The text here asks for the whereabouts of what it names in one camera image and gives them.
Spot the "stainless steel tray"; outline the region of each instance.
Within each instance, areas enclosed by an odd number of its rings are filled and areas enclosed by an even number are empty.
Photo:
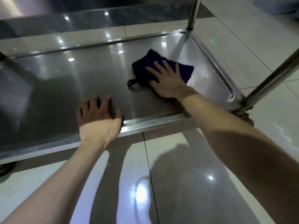
[[[77,147],[76,107],[93,95],[112,97],[124,126],[119,136],[160,128],[190,115],[151,88],[128,89],[132,63],[152,48],[193,65],[188,82],[202,95],[233,110],[240,90],[207,48],[186,30],[117,39],[99,44],[16,56],[0,74],[0,164]]]

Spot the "person's left arm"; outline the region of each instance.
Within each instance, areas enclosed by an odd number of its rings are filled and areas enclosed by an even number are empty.
[[[108,113],[109,101],[110,97],[105,97],[98,108],[97,97],[93,97],[79,107],[77,120],[82,140],[79,148],[2,224],[70,222],[93,166],[121,128],[122,113],[116,109],[116,118],[112,119]]]

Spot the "cleaning cloth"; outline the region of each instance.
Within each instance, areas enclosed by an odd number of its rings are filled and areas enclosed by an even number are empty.
[[[133,72],[135,75],[135,79],[130,79],[127,83],[129,88],[131,88],[132,85],[135,83],[139,83],[140,86],[149,86],[149,81],[155,80],[156,82],[159,82],[158,78],[150,73],[148,70],[146,70],[146,67],[151,67],[158,71],[156,66],[154,65],[154,61],[157,61],[161,66],[164,66],[162,63],[163,60],[166,60],[169,66],[172,68],[172,70],[175,72],[176,71],[176,63],[175,61],[168,60],[165,57],[161,56],[159,53],[156,51],[150,49],[146,56],[141,58],[140,60],[137,60],[132,64]],[[192,72],[194,70],[193,66],[190,65],[185,65],[185,64],[180,64],[179,69],[180,69],[180,74],[181,78],[185,83],[188,82],[188,80],[191,78]]]

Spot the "dark floor border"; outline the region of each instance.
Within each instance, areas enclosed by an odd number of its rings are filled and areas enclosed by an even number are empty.
[[[186,20],[192,2],[148,4],[0,21],[0,39]],[[214,17],[200,3],[197,18]]]

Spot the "metal surface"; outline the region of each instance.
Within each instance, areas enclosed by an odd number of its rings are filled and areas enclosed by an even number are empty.
[[[0,19],[191,0],[0,0]]]
[[[298,68],[299,48],[244,99],[244,105],[237,111],[237,114],[243,114],[253,107],[268,93],[283,83]]]
[[[119,136],[189,117],[176,100],[161,98],[151,88],[128,89],[127,81],[134,78],[131,64],[150,48],[193,65],[189,86],[225,109],[238,108],[239,89],[186,30],[18,56],[6,62],[0,75],[1,126],[9,129],[2,130],[0,163],[77,147],[74,111],[93,95],[110,94],[111,110],[122,110]]]
[[[193,6],[192,6],[192,11],[190,14],[190,18],[188,21],[188,25],[187,25],[187,30],[193,30],[193,28],[194,28],[199,5],[200,5],[200,0],[194,1]]]

